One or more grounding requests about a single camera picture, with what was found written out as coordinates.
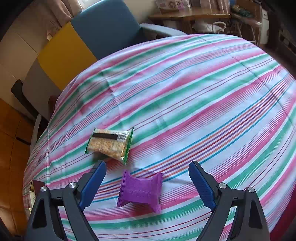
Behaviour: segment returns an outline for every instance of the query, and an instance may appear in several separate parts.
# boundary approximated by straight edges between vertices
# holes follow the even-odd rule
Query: red fabric
[[[279,241],[289,228],[296,216],[296,186],[294,187],[290,202],[270,233],[270,241]]]

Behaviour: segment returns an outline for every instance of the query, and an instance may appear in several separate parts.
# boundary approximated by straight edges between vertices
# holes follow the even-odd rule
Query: blue gripper pad
[[[189,164],[188,172],[196,190],[200,195],[203,204],[206,207],[209,207],[211,211],[214,211],[216,208],[216,203],[214,201],[214,192],[193,162]]]
[[[81,210],[84,210],[91,205],[91,202],[106,175],[106,169],[106,163],[102,161],[83,188],[79,202]]]

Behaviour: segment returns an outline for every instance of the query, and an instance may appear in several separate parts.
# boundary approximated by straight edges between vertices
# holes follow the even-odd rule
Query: metal screw
[[[225,183],[219,183],[219,187],[221,189],[225,189],[227,187],[227,185]]]
[[[45,192],[46,190],[47,190],[47,187],[46,186],[43,186],[43,187],[40,188],[40,191],[41,192]]]
[[[77,183],[69,183],[70,188],[75,188],[77,186]]]
[[[248,187],[249,192],[255,192],[255,189],[253,187]]]

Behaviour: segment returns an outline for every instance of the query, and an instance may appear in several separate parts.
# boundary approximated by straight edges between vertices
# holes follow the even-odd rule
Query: beige wall
[[[154,0],[124,0],[139,23],[157,11]],[[0,98],[31,117],[11,93],[17,79],[24,80],[32,63],[48,42],[46,30],[28,6],[13,22],[0,42]]]

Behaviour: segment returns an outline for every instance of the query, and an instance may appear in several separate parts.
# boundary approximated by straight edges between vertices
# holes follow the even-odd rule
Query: transparent snack packet
[[[100,152],[126,165],[132,136],[133,128],[129,131],[102,130],[95,128],[89,138],[85,153]]]

